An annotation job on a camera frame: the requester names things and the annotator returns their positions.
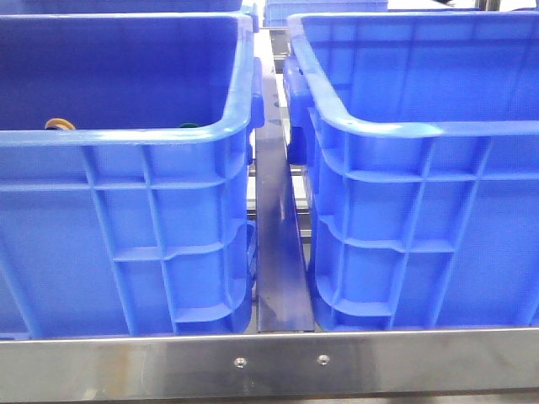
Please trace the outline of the rail screw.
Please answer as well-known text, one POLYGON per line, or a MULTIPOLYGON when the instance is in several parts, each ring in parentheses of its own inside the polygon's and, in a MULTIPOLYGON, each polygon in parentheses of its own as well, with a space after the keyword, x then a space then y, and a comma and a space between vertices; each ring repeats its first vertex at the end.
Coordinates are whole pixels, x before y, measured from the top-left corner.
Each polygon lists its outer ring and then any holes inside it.
POLYGON ((321 366, 327 366, 330 362, 330 357, 327 354, 319 354, 317 357, 317 363, 321 366))
POLYGON ((239 369, 242 369, 242 368, 244 368, 244 367, 246 366, 247 362, 248 362, 248 361, 247 361, 246 358, 244 358, 244 357, 238 357, 238 358, 235 358, 235 359, 234 359, 234 362, 233 362, 233 363, 234 363, 234 366, 235 366, 235 367, 237 367, 237 368, 239 368, 239 369))

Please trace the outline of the blue plastic bin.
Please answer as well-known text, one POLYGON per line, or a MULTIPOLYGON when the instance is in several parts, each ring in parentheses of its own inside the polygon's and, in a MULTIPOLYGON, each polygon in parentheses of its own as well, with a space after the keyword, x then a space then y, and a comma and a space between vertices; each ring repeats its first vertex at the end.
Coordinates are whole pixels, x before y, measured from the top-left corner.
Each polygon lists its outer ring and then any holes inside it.
POLYGON ((326 331, 538 323, 538 14, 299 13, 307 278, 326 331))
POLYGON ((247 16, 2 16, 2 339, 243 332, 263 123, 247 16))

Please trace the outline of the right rail screw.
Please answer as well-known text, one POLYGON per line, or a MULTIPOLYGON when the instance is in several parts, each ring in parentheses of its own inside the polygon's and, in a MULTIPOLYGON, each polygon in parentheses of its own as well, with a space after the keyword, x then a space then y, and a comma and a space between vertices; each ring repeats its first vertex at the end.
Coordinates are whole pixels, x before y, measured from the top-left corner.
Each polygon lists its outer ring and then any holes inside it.
POLYGON ((319 354, 317 357, 317 363, 321 366, 327 366, 330 362, 330 357, 327 354, 319 354))

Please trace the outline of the right blue plastic bin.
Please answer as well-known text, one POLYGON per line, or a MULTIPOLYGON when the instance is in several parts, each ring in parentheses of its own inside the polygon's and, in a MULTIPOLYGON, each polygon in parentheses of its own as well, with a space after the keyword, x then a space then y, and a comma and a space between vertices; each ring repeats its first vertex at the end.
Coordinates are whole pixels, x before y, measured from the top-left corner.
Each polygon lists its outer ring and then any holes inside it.
POLYGON ((326 331, 538 323, 538 14, 299 13, 307 278, 326 331))

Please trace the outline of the left rail screw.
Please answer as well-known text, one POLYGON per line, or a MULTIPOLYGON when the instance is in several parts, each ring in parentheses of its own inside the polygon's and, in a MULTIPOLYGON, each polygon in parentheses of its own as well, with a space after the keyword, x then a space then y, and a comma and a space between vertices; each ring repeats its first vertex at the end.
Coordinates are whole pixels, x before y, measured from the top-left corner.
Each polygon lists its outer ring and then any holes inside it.
POLYGON ((244 367, 246 366, 247 362, 248 362, 248 361, 247 361, 246 358, 244 358, 244 357, 238 357, 238 358, 235 358, 235 359, 234 359, 234 362, 233 362, 233 363, 234 363, 234 366, 235 366, 235 367, 237 367, 237 368, 239 368, 239 369, 242 369, 242 368, 244 368, 244 367))

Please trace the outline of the green push button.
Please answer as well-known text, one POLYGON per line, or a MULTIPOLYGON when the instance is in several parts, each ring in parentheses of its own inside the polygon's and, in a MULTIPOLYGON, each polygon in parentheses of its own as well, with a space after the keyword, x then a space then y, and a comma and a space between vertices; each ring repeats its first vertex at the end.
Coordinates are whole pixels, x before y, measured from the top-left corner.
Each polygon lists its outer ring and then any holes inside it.
POLYGON ((194 122, 185 122, 179 126, 180 129, 193 129, 198 128, 200 125, 194 123, 194 122))

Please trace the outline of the rear left blue bin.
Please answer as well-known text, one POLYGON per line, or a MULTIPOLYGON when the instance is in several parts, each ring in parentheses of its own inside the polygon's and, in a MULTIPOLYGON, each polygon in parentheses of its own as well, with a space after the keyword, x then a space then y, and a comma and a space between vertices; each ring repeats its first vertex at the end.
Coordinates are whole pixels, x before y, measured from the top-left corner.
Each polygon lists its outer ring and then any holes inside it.
POLYGON ((1 15, 68 13, 240 13, 252 19, 259 31, 255 1, 188 0, 8 0, 1 15))

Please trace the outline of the left blue plastic bin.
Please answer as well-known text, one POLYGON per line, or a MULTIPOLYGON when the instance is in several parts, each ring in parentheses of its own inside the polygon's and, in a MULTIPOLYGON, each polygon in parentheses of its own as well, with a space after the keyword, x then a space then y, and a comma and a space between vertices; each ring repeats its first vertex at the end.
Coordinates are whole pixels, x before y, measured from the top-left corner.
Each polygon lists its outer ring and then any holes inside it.
POLYGON ((243 332, 263 123, 247 16, 2 16, 2 339, 243 332))

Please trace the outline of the stainless steel front rail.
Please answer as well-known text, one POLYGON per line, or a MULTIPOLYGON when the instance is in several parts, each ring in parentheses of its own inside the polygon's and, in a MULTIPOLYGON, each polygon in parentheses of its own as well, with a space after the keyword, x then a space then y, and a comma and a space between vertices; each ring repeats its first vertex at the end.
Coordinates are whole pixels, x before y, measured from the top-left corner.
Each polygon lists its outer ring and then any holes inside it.
POLYGON ((4 402, 538 397, 535 328, 4 341, 4 402), (317 363, 327 354, 327 366, 317 363), (239 369, 234 359, 244 357, 239 369))

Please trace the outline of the rear right blue bin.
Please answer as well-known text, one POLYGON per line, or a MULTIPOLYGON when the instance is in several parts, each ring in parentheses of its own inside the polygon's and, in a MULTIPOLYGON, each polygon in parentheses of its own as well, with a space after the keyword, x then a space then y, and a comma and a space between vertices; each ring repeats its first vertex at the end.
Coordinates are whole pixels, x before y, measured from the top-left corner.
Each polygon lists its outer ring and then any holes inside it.
POLYGON ((296 13, 386 12, 388 1, 371 0, 275 0, 266 1, 264 27, 286 27, 286 20, 296 13))

